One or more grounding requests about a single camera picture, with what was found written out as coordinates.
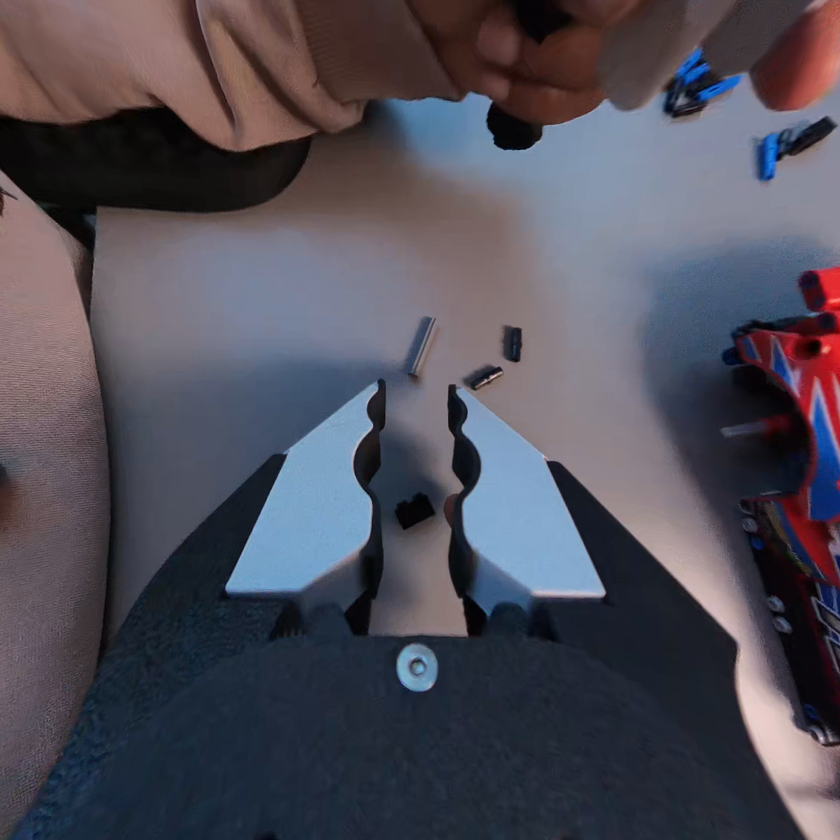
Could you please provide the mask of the person's left forearm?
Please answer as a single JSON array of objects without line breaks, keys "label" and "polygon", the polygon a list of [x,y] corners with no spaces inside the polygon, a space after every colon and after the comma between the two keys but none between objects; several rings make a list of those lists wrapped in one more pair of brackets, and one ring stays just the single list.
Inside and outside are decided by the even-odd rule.
[{"label": "person's left forearm", "polygon": [[340,132],[374,100],[463,96],[408,2],[4,1],[1,41],[3,116],[167,108],[228,151]]}]

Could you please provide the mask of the long blue lego pin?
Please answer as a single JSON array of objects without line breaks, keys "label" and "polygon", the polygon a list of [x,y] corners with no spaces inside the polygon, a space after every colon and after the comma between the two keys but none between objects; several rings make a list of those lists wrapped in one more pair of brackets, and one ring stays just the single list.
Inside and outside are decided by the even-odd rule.
[{"label": "long blue lego pin", "polygon": [[757,175],[762,183],[774,179],[779,160],[784,151],[787,132],[773,132],[765,135],[757,146]]}]

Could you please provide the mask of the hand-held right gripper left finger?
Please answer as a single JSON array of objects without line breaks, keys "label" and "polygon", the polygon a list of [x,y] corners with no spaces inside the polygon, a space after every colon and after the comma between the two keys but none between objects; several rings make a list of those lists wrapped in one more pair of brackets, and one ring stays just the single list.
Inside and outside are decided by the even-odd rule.
[{"label": "hand-held right gripper left finger", "polygon": [[227,598],[290,603],[301,617],[335,607],[354,635],[368,635],[384,571],[371,481],[382,464],[385,409],[378,379],[283,454],[225,584]]}]

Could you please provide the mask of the cluster of blue black pins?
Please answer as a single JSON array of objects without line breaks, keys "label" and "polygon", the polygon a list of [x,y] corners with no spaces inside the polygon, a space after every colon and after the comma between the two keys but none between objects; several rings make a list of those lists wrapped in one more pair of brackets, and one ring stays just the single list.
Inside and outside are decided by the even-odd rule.
[{"label": "cluster of blue black pins", "polygon": [[711,69],[701,48],[694,49],[665,88],[663,113],[672,119],[693,117],[732,91],[742,75],[723,77]]}]

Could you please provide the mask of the lego race car model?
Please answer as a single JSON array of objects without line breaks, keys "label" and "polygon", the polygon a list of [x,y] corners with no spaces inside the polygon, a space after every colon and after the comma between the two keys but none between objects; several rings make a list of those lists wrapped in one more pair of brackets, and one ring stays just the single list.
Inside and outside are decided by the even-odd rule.
[{"label": "lego race car model", "polygon": [[794,456],[792,490],[738,502],[805,718],[823,747],[839,740],[839,268],[797,280],[809,313],[752,320],[731,333],[721,359],[739,385],[780,397],[784,410],[724,427]]}]

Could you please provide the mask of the black two-hole lego brick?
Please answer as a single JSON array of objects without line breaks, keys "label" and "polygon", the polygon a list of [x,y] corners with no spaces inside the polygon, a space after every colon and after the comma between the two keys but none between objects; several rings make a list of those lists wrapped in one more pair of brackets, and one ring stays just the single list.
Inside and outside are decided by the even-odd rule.
[{"label": "black two-hole lego brick", "polygon": [[395,506],[394,515],[400,528],[407,531],[434,518],[436,511],[428,495],[417,492],[412,497],[399,501]]}]

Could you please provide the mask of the grey lego axle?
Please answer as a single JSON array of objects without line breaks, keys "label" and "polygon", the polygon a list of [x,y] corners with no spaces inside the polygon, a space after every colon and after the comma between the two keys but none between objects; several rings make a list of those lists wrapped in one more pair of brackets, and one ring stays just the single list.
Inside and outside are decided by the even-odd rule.
[{"label": "grey lego axle", "polygon": [[438,320],[436,318],[421,318],[406,357],[405,373],[410,378],[417,379],[422,376],[428,354],[436,339],[437,331]]}]

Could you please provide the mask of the black flat lego piece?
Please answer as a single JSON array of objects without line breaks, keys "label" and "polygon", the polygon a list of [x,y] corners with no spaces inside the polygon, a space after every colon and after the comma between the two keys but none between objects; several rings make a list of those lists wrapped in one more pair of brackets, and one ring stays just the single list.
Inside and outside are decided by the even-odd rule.
[{"label": "black flat lego piece", "polygon": [[778,135],[776,160],[797,156],[823,142],[837,129],[837,122],[829,116],[784,129]]}]

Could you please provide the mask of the person's left hand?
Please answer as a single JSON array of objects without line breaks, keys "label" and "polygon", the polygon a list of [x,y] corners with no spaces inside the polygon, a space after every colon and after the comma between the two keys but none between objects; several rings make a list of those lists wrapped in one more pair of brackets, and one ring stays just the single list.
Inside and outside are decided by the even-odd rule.
[{"label": "person's left hand", "polygon": [[[559,5],[574,23],[538,45],[506,2],[413,2],[459,96],[477,93],[543,125],[578,119],[606,99],[598,70],[605,33],[646,2]],[[839,3],[817,2],[752,67],[752,89],[767,109],[802,110],[837,84],[838,65]]]}]

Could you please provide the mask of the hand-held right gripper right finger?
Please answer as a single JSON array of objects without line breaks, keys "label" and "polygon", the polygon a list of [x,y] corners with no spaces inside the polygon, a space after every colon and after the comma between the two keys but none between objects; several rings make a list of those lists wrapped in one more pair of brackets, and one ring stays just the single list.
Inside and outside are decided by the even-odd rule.
[{"label": "hand-held right gripper right finger", "polygon": [[479,636],[498,608],[527,626],[545,606],[606,598],[547,457],[459,385],[447,395],[452,471],[448,571]]}]

